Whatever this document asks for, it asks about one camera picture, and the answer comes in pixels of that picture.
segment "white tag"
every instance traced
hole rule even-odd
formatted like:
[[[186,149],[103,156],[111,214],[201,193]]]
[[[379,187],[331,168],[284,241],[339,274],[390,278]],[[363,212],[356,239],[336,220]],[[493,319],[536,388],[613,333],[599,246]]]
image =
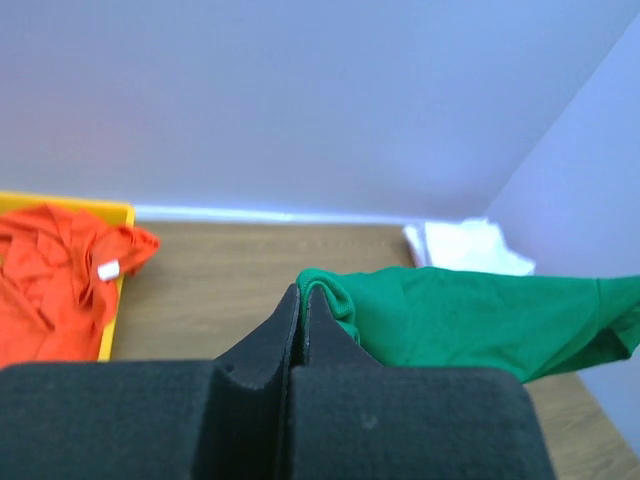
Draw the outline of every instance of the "white tag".
[[[118,278],[120,276],[120,263],[117,260],[103,263],[98,267],[98,276],[103,282]]]

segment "folded white cloth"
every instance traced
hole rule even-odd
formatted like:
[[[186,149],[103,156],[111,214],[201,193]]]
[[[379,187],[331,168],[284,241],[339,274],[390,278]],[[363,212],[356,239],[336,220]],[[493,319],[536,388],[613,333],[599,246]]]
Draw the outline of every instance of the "folded white cloth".
[[[486,218],[425,222],[403,230],[417,267],[532,275],[536,263],[507,247],[502,230]]]

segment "white baseboard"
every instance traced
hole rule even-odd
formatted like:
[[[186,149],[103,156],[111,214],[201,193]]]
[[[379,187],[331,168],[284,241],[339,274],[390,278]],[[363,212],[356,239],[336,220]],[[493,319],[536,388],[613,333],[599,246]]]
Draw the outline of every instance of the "white baseboard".
[[[351,215],[324,213],[278,213],[226,208],[167,207],[135,205],[139,221],[266,223],[266,224],[338,224],[338,225],[406,225],[424,221],[415,217],[388,215]]]

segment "orange cloth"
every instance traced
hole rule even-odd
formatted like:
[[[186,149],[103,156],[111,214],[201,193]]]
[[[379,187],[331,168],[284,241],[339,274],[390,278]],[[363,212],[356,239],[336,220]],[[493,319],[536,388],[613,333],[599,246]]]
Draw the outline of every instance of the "orange cloth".
[[[159,244],[140,228],[49,204],[0,216],[0,368],[96,360],[118,304],[115,280],[102,281],[98,267],[117,260],[120,274],[135,273]]]

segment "yellow bin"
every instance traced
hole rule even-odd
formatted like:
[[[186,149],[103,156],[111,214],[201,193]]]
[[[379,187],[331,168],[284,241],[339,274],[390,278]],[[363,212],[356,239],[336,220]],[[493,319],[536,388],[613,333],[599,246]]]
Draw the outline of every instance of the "yellow bin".
[[[0,191],[0,215],[11,210],[32,207],[43,203],[53,203],[70,210],[88,210],[89,212],[102,218],[109,225],[132,226],[136,216],[134,208],[126,203],[101,202],[96,200],[85,200],[83,198],[53,197],[46,195],[31,195],[25,193]],[[123,279],[124,277],[121,276],[116,281],[119,296],[122,294]],[[100,353],[98,354],[98,360],[101,362],[107,362],[111,358],[111,348],[113,346],[113,335],[115,332],[116,318],[117,311],[116,316],[113,317],[113,320],[109,322],[109,324],[105,327],[104,332],[102,332]]]

